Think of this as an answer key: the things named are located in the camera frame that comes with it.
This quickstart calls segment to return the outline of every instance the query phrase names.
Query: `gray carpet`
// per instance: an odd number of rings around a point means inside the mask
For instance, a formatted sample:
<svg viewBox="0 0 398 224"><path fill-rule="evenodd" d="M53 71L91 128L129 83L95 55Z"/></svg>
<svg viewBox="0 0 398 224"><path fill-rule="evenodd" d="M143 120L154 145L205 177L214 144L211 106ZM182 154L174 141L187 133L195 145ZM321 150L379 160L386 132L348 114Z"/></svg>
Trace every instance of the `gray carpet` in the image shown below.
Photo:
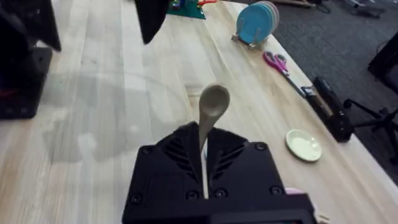
<svg viewBox="0 0 398 224"><path fill-rule="evenodd" d="M366 70L378 45L398 32L398 4L383 1L387 12L380 20L351 15L341 0L325 2L329 15L277 5L280 24L274 35L309 79L324 76L340 99L352 98L375 111L383 106L393 110L398 107L398 95ZM356 108L350 116L353 121L370 118ZM373 134L369 128L360 128L356 134L398 184L398 167L389 163L392 146L385 132Z"/></svg>

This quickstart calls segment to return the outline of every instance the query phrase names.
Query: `wooden table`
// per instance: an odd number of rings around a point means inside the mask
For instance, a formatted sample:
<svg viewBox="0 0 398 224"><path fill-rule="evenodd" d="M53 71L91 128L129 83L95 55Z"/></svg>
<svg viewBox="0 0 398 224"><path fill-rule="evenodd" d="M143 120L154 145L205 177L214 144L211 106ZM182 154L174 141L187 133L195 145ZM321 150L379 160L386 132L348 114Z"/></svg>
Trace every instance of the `wooden table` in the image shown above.
<svg viewBox="0 0 398 224"><path fill-rule="evenodd" d="M308 192L333 223L398 220L398 188L357 137L338 144L261 52L230 40L245 5L207 5L205 21L168 16L147 46L132 1L54 7L63 51L39 113L0 122L0 223L120 223L137 149L197 119L198 96L213 82L231 92L217 126L267 142L285 186ZM295 81L310 84L273 36L265 48L286 55ZM321 142L316 164L286 150L293 128Z"/></svg>

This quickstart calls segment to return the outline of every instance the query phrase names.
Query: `office chair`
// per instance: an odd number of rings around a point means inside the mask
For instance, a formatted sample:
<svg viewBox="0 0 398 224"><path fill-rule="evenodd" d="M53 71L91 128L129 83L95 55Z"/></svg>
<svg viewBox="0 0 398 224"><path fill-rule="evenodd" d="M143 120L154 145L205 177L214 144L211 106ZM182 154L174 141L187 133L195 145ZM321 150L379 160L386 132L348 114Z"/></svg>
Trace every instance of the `office chair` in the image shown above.
<svg viewBox="0 0 398 224"><path fill-rule="evenodd" d="M353 124L355 128L361 128L361 127L373 127L372 131L376 132L377 130L384 128L386 130L386 133L390 139L390 142L392 144L392 147L394 148L395 151L395 156L390 158L390 162L394 165L398 164L398 141L396 138L395 132L398 131L398 124L393 121L393 119L396 117L398 114L398 108L390 113L387 108L381 109L379 112L375 112L373 110L370 110L369 108L351 100L347 99L344 101L343 106L348 109L351 108L352 105L357 106L359 109L365 111L366 113L370 114L374 119L369 120L369 121L364 121L358 124Z"/></svg>
<svg viewBox="0 0 398 224"><path fill-rule="evenodd" d="M398 32L369 63L368 70L378 80L382 81L385 86L398 94ZM383 108L379 112L375 112L351 99L347 99L343 103L345 108L350 108L352 105L357 106L359 109L367 112L374 118L370 121L353 124L355 128L370 126L373 127L373 132L381 128L386 130L395 151L395 156L390 158L390 162L397 165L398 141L395 132L398 131L398 124L393 120L398 114L398 109L392 113L390 113L387 108Z"/></svg>

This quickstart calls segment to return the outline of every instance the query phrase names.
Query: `black stapler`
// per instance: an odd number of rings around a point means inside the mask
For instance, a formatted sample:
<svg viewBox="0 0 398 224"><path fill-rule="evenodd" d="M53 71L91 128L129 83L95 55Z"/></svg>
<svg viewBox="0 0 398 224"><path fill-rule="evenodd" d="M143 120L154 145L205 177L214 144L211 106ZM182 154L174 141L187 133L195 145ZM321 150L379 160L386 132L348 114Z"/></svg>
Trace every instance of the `black stapler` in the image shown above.
<svg viewBox="0 0 398 224"><path fill-rule="evenodd" d="M306 99L338 142L347 142L354 133L343 104L323 77L316 77L313 86L302 87Z"/></svg>

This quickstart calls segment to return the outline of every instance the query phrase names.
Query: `beige spoon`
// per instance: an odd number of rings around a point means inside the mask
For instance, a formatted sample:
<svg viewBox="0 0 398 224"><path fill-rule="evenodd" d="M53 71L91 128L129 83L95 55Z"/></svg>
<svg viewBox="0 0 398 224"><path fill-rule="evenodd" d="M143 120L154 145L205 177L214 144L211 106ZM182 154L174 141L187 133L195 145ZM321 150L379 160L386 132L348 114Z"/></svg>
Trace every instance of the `beige spoon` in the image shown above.
<svg viewBox="0 0 398 224"><path fill-rule="evenodd" d="M207 184L206 158L202 154L203 145L207 134L213 128L219 118L225 113L229 105L229 92L220 85L206 87L200 95L199 100L199 150L201 157L201 171L203 180L203 197L209 198Z"/></svg>

